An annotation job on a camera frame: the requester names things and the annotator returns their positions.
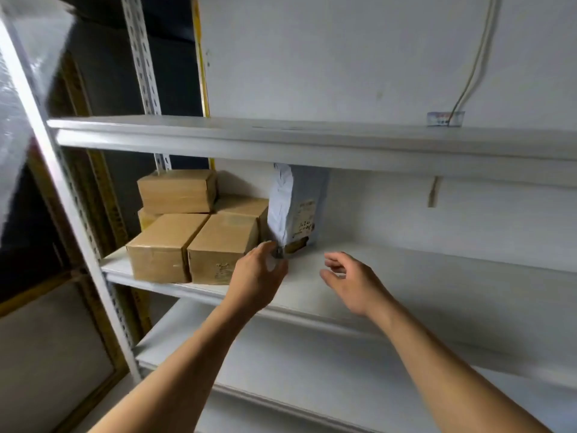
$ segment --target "electrical wire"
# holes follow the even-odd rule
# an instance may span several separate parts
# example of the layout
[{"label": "electrical wire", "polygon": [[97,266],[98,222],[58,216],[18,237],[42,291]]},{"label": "electrical wire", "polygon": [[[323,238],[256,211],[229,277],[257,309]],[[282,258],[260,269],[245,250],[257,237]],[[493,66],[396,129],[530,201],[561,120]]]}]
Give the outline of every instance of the electrical wire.
[{"label": "electrical wire", "polygon": [[487,34],[490,29],[489,25],[491,24],[491,19],[493,17],[492,13],[494,10],[494,4],[495,0],[489,0],[489,7],[487,7],[487,17],[485,18],[485,28],[483,29],[483,35],[481,35],[481,42],[479,43],[479,49],[477,50],[477,55],[475,56],[475,62],[473,62],[471,74],[469,74],[469,78],[467,79],[467,83],[465,85],[465,88],[463,89],[463,92],[459,96],[459,99],[457,100],[457,103],[455,103],[455,106],[453,106],[453,110],[451,110],[451,114],[449,115],[449,118],[447,120],[447,126],[451,124],[451,119],[453,118],[453,115],[455,115],[455,111],[459,107],[461,100],[463,100],[463,97],[465,97],[467,89],[469,89],[469,86],[471,85],[472,78],[475,75],[475,72],[477,71],[479,58],[481,57],[483,47],[485,46],[485,41],[487,40]]}]

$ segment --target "person's right arm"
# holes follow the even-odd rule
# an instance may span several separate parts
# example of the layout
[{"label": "person's right arm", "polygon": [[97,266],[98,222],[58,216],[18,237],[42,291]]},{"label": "person's right arm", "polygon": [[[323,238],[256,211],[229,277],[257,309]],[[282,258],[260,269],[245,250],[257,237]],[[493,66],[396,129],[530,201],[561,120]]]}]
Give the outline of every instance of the person's right arm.
[{"label": "person's right arm", "polygon": [[441,431],[551,433],[429,332],[370,267],[344,252],[325,254],[325,265],[325,283],[391,340]]}]

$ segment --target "white shelf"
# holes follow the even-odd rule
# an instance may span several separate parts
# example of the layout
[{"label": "white shelf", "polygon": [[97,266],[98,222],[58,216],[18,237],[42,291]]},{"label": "white shelf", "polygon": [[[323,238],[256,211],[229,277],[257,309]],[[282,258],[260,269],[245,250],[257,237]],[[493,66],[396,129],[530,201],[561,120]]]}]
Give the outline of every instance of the white shelf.
[{"label": "white shelf", "polygon": [[63,146],[575,186],[577,133],[131,115],[53,119]]},{"label": "white shelf", "polygon": [[[260,314],[355,338],[382,339],[352,315],[318,275],[325,250],[344,250],[366,262],[403,304],[469,363],[563,386],[577,387],[577,274],[392,247],[335,244],[293,256],[289,274]],[[155,284],[133,278],[124,248],[102,269],[116,284],[217,305],[227,286]],[[548,335],[555,334],[557,346]]]},{"label": "white shelf", "polygon": [[[180,299],[136,347],[139,364],[161,364],[211,311]],[[554,431],[570,431],[577,422],[575,391],[481,372]],[[232,345],[215,389],[333,428],[437,431],[389,345],[262,318],[254,318]]]},{"label": "white shelf", "polygon": [[202,433],[338,433],[315,422],[279,413],[240,398],[212,392],[196,431]]}]

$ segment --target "person's left arm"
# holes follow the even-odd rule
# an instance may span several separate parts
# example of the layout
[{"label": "person's left arm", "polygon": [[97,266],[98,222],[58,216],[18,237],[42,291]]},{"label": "person's left arm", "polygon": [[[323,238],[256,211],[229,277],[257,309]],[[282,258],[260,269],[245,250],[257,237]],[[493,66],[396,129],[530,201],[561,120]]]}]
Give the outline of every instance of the person's left arm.
[{"label": "person's left arm", "polygon": [[194,431],[230,345],[270,303],[287,273],[286,260],[267,270],[265,258],[275,247],[274,242],[261,243],[237,262],[222,303],[90,433]]}]

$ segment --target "human hand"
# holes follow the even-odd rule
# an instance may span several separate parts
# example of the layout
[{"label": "human hand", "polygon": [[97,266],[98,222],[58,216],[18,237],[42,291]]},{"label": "human hand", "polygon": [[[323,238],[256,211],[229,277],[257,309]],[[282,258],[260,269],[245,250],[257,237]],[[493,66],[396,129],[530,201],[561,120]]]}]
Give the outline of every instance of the human hand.
[{"label": "human hand", "polygon": [[267,269],[266,258],[275,249],[274,241],[265,241],[237,261],[223,304],[250,316],[270,304],[289,269],[286,260],[280,260],[271,271]]},{"label": "human hand", "polygon": [[328,252],[325,255],[322,280],[343,300],[344,305],[357,315],[369,316],[372,308],[395,299],[383,286],[373,270],[344,252]]}]

